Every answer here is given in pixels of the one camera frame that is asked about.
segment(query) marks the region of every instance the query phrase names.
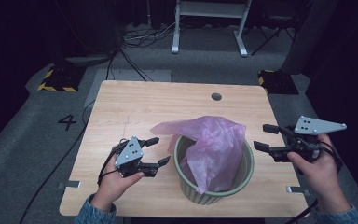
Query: trash can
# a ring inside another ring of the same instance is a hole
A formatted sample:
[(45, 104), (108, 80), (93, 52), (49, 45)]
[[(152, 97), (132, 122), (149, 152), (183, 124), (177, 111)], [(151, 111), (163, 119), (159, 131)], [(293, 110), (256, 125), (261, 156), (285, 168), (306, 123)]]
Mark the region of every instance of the trash can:
[(203, 194), (196, 192), (197, 186), (186, 178), (180, 168), (180, 162), (186, 155), (187, 149), (195, 143), (196, 142), (186, 138), (185, 136), (180, 136), (176, 142), (176, 146), (173, 152), (173, 162), (175, 169), (180, 177), (181, 190), (191, 202), (201, 205), (216, 203), (221, 198), (239, 192), (249, 183), (255, 167), (255, 159), (249, 144), (246, 142), (246, 140), (244, 140), (242, 148), (242, 159), (235, 175), (231, 190), (219, 192), (206, 191)]

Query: printed number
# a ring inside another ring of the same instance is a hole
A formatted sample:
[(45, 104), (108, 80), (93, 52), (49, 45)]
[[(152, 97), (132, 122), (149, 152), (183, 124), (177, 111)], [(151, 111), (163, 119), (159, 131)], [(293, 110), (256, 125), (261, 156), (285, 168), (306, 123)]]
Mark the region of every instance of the printed number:
[(71, 124), (76, 123), (76, 121), (73, 121), (73, 119), (74, 119), (73, 115), (68, 115), (63, 119), (60, 119), (58, 122), (66, 124), (66, 129), (65, 130), (68, 131), (69, 127), (71, 126)]

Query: person's right hand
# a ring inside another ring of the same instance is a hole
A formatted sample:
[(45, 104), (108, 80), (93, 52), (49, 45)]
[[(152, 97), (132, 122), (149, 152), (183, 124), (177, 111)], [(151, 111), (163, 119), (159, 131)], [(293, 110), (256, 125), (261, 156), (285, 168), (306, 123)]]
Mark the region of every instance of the person's right hand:
[[(323, 147), (332, 150), (330, 148), (332, 143), (326, 134), (320, 134), (318, 139)], [(336, 213), (351, 209), (339, 185), (336, 163), (331, 155), (322, 151), (319, 159), (314, 163), (305, 161), (295, 152), (290, 152), (287, 157), (302, 171), (310, 186), (316, 191), (321, 212)]]
[(103, 177), (101, 186), (98, 188), (91, 202), (94, 207), (104, 212), (109, 212), (112, 202), (121, 197), (127, 188), (134, 185), (145, 175), (140, 172), (123, 178), (120, 172), (117, 171), (115, 161), (116, 154), (106, 164), (103, 173), (114, 172)]

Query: denim sleeve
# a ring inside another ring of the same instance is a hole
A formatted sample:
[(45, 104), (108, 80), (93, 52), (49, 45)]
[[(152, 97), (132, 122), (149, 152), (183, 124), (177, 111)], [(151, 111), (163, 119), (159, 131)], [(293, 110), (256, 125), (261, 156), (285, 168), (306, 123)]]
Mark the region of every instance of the denim sleeve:
[(315, 211), (316, 223), (318, 224), (358, 224), (358, 210), (351, 205), (351, 210), (342, 213), (322, 213)]
[(116, 217), (116, 207), (112, 204), (110, 212), (103, 212), (91, 205), (91, 200), (94, 198), (94, 195), (90, 195), (88, 199), (84, 202), (83, 207), (80, 209), (79, 214), (75, 218), (75, 224), (112, 224), (115, 222)]

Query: pink plastic bag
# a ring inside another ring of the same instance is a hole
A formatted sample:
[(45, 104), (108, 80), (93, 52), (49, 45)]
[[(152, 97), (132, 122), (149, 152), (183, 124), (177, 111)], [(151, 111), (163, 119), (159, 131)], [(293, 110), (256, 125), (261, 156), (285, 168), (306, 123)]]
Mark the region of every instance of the pink plastic bag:
[(153, 134), (172, 134), (168, 150), (173, 152), (177, 138), (183, 135), (196, 141), (180, 161), (182, 172), (205, 191), (230, 190), (242, 157), (246, 127), (222, 117), (162, 122)]

